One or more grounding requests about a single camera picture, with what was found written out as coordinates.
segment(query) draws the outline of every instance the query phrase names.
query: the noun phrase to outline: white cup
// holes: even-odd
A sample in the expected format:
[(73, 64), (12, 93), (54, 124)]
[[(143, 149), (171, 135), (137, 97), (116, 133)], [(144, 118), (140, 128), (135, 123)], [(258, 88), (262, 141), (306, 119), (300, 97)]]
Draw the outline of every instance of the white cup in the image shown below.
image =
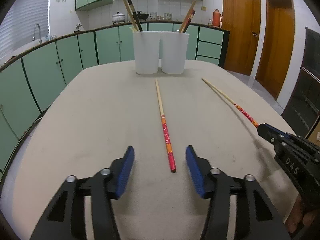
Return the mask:
[(133, 33), (134, 61), (138, 74), (154, 74), (159, 68), (160, 32)]
[(189, 34), (161, 32), (162, 60), (161, 69), (167, 74), (181, 74), (186, 61)]

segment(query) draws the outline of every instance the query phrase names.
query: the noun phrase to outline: white blind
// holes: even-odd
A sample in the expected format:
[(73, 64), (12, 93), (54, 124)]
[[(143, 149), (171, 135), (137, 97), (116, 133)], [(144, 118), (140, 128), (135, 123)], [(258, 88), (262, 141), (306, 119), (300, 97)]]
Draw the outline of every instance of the white blind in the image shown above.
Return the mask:
[(41, 36), (46, 36), (49, 31), (48, 0), (16, 0), (0, 25), (0, 58), (31, 42), (37, 23)]

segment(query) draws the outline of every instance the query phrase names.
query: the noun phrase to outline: brown door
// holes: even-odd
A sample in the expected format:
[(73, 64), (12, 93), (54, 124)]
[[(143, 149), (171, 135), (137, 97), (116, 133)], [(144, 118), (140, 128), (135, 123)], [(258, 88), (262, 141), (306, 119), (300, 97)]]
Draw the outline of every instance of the brown door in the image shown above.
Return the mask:
[(292, 0), (267, 0), (267, 22), (256, 80), (278, 98), (289, 68), (294, 41)]
[(261, 0), (223, 0), (222, 28), (230, 31), (224, 68), (250, 75), (260, 33)]

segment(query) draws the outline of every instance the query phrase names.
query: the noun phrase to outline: metal bolt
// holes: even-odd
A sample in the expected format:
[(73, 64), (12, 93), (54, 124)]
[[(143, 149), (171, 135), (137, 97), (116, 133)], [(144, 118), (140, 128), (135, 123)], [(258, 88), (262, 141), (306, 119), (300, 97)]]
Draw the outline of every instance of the metal bolt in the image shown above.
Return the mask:
[(219, 175), (221, 173), (221, 170), (219, 170), (218, 168), (212, 168), (210, 172), (214, 175)]
[(74, 182), (76, 180), (76, 176), (70, 175), (67, 177), (66, 181), (67, 182)]
[(100, 171), (101, 175), (109, 175), (110, 172), (111, 172), (110, 169), (102, 169), (102, 170)]
[(247, 181), (254, 181), (254, 176), (251, 175), (251, 174), (248, 174), (248, 175), (245, 176), (245, 179), (246, 179)]

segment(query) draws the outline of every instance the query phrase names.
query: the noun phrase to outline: table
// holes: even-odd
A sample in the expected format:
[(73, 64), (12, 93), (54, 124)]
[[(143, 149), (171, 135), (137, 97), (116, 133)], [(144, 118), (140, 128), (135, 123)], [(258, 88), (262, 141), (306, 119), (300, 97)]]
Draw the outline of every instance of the table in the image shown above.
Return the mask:
[[(157, 101), (158, 78), (177, 173), (170, 173)], [(224, 69), (186, 61), (182, 75), (138, 75), (134, 61), (82, 71), (63, 90), (38, 125), (23, 157), (13, 194), (13, 218), (25, 239), (68, 175), (94, 175), (135, 149), (126, 192), (112, 201), (122, 239), (195, 240), (204, 226), (208, 200), (195, 192), (185, 161), (193, 145), (198, 156), (229, 176), (253, 174), (282, 217), (297, 191), (273, 160), (273, 146), (202, 80), (206, 78), (258, 123), (293, 133), (258, 94)], [(235, 228), (231, 198), (230, 231)], [(86, 221), (90, 213), (86, 211)], [(88, 239), (93, 239), (87, 225)]]

